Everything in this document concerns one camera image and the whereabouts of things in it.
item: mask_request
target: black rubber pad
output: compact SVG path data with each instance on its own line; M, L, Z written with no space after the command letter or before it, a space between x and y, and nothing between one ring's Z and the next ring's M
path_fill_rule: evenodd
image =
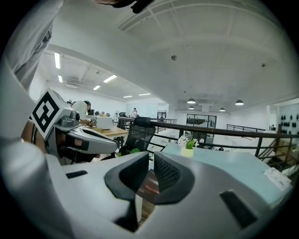
M255 215L233 191L225 191L220 194L220 197L234 215L241 228L245 228L257 220Z
M65 174L65 175L67 176L68 179L70 179L70 178L75 178L75 177L82 176L84 174L87 174L87 172L82 170L82 171L77 171L77 172L73 172L73 173L68 173L68 174Z

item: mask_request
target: person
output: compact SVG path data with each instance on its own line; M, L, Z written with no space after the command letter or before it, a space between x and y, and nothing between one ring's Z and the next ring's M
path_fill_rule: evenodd
M90 110L91 103L88 100L85 101L75 101L72 103L71 107L73 110L79 112L80 114L80 124L89 124L90 126L95 126L96 121L91 119L86 119L86 113Z
M132 113L131 113L131 117L136 118L137 115L138 115L138 112L137 112L136 108L134 108Z
M99 4L114 5L126 0L93 0ZM3 59L11 68L23 88L29 92L42 55L52 38L53 21L64 0L41 0L22 19L8 41ZM27 121L21 137L31 142L33 121ZM65 142L65 134L58 134L57 142ZM37 133L36 145L45 153L42 136Z

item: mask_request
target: office chair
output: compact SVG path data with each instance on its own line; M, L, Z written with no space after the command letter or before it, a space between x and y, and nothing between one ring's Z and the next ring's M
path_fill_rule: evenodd
M135 148L140 152L147 151L151 139L156 131L156 127L150 123L150 118L138 117L135 118L134 123L130 126L129 135L127 141L123 147L120 148L119 153L122 156L129 155ZM106 157L103 160L115 158L115 153Z

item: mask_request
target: computer monitor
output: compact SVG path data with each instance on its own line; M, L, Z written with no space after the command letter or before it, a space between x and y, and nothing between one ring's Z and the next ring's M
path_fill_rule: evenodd
M90 111L88 112L88 115L94 115L94 110L90 110Z

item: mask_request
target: floor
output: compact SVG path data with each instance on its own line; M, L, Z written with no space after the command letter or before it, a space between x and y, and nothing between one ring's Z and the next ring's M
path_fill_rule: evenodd
M155 208L154 204L143 199L142 201L142 216L141 221L138 223L139 227L146 221Z

